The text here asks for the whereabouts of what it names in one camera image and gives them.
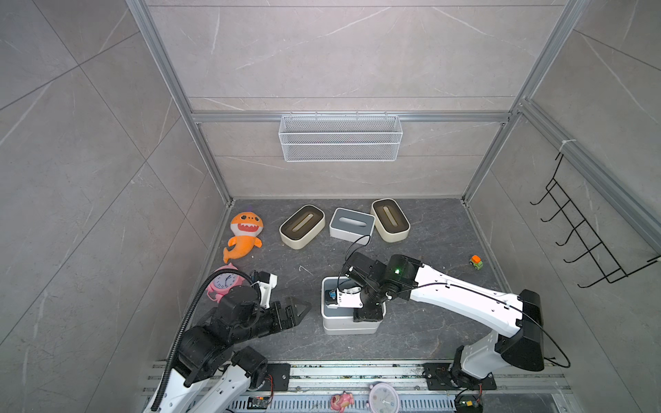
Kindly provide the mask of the white tissue box grey top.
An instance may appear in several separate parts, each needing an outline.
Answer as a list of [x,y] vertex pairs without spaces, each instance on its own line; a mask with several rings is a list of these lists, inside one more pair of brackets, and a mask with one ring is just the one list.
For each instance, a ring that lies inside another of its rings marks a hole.
[[325,333],[331,336],[375,334],[381,321],[355,321],[355,308],[337,304],[337,287],[360,296],[360,287],[346,276],[323,279],[321,314]]

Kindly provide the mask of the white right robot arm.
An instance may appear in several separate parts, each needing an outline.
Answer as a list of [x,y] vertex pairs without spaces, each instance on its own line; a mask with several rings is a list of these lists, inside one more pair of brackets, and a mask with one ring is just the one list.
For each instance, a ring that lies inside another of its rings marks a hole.
[[335,288],[324,293],[325,304],[352,309],[356,322],[380,322],[393,299],[438,306],[490,328],[478,342],[456,349],[441,375],[447,385],[476,388],[500,368],[545,368],[541,298],[533,291],[502,293],[450,277],[409,256],[393,255],[382,263],[354,252]]

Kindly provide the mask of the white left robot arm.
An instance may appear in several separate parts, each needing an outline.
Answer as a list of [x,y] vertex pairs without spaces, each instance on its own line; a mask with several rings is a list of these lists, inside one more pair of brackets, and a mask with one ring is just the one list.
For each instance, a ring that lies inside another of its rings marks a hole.
[[146,412],[224,412],[250,389],[274,386],[268,360],[251,347],[234,347],[301,323],[312,304],[289,297],[260,306],[253,287],[229,290],[205,321],[177,332],[156,393]]

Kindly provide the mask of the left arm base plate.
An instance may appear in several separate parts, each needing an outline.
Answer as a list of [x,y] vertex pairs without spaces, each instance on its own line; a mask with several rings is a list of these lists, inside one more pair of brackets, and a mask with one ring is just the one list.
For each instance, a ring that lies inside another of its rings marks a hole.
[[291,365],[289,363],[270,363],[258,368],[256,377],[251,380],[250,391],[287,392],[289,388]]

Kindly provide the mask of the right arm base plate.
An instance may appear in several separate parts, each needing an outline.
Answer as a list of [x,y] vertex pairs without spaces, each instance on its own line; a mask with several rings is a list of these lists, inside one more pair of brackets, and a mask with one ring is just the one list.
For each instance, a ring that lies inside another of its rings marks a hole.
[[493,375],[489,373],[484,379],[475,379],[463,373],[451,363],[425,363],[423,364],[423,378],[430,391],[450,390],[483,390],[497,389]]

